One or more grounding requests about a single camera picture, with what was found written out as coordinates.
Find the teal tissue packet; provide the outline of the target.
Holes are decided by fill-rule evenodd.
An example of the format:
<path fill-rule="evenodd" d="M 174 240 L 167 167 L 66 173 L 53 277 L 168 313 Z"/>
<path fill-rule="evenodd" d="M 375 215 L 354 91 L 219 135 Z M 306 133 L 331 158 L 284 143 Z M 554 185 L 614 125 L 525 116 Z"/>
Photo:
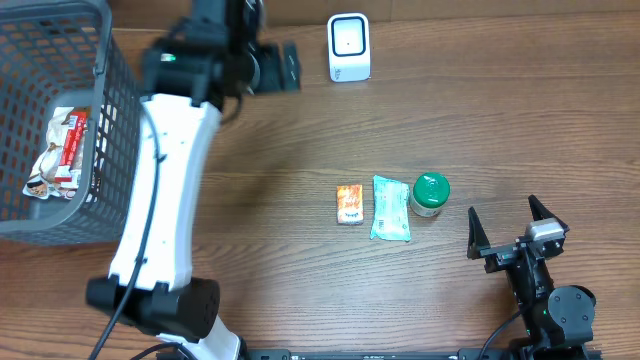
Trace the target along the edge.
<path fill-rule="evenodd" d="M 379 175 L 373 177 L 374 216 L 370 238 L 386 241 L 411 240 L 408 200 L 409 186 Z"/>

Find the green lid jar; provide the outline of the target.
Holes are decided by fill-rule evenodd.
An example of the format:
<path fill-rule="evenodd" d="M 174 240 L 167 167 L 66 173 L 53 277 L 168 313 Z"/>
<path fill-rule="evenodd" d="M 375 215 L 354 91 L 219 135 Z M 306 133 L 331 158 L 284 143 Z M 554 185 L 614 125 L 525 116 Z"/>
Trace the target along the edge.
<path fill-rule="evenodd" d="M 410 194 L 409 205 L 421 217 L 437 216 L 449 199 L 451 186 L 447 178 L 437 172 L 418 177 Z"/>

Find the red candy bar wrapper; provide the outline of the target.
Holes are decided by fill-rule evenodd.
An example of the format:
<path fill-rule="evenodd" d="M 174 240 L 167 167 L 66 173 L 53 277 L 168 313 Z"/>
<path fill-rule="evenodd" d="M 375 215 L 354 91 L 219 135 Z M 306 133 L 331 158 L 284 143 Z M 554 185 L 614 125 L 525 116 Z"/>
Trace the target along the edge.
<path fill-rule="evenodd" d="M 54 180 L 59 183 L 71 182 L 71 169 L 79 143 L 83 137 L 89 111 L 86 108 L 74 110 L 68 116 L 67 134 Z"/>

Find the beige snack pouch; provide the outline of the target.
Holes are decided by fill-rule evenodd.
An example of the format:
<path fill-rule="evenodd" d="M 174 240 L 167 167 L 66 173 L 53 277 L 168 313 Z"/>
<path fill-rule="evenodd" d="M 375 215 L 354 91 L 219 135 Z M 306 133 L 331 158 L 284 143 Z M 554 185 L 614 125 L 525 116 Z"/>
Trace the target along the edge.
<path fill-rule="evenodd" d="M 22 189 L 22 193 L 25 196 L 40 200 L 47 200 L 50 197 L 71 200 L 75 196 L 81 180 L 84 142 L 88 131 L 89 115 L 71 169 L 72 181 L 59 183 L 54 180 L 54 175 L 67 134 L 68 116 L 72 111 L 83 108 L 89 111 L 89 115 L 91 114 L 90 107 L 57 107 L 54 110 L 46 132 L 46 149 L 35 161 L 29 178 Z"/>

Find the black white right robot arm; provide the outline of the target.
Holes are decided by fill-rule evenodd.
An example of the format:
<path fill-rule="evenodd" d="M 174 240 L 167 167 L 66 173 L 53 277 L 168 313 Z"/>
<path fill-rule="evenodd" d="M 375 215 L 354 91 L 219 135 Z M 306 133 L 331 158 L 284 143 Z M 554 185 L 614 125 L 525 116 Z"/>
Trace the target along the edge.
<path fill-rule="evenodd" d="M 511 245 L 490 245 L 474 208 L 468 210 L 467 257 L 485 261 L 485 272 L 504 271 L 518 310 L 481 349 L 461 350 L 461 359 L 599 359 L 589 351 L 596 297 L 579 285 L 557 287 L 546 262 L 563 253 L 569 226 L 540 200 L 528 197 L 533 221 Z"/>

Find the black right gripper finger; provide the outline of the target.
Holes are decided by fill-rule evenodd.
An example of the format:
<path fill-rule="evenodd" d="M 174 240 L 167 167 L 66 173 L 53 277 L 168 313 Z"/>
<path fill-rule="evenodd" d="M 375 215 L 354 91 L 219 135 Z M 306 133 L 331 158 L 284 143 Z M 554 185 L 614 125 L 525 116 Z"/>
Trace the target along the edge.
<path fill-rule="evenodd" d="M 559 217 L 554 215 L 550 210 L 548 210 L 535 195 L 529 195 L 528 202 L 529 202 L 530 211 L 534 221 L 554 219 L 559 223 L 559 225 L 563 228 L 564 231 L 570 230 L 570 227 L 564 221 L 562 221 Z"/>
<path fill-rule="evenodd" d="M 469 237 L 467 244 L 467 257 L 475 260 L 483 257 L 481 252 L 490 248 L 490 242 L 474 207 L 470 207 L 468 209 L 468 220 Z"/>

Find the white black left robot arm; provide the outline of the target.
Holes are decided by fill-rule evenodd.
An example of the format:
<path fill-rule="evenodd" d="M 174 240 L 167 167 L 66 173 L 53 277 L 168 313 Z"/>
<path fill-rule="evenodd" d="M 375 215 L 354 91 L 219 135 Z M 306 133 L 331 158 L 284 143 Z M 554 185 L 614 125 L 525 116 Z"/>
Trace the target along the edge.
<path fill-rule="evenodd" d="M 230 122 L 227 99 L 300 89 L 296 47 L 262 44 L 264 5 L 196 1 L 146 50 L 140 149 L 124 231 L 87 303 L 154 336 L 168 359 L 249 357 L 219 316 L 220 287 L 193 274 L 192 231 L 211 142 Z"/>

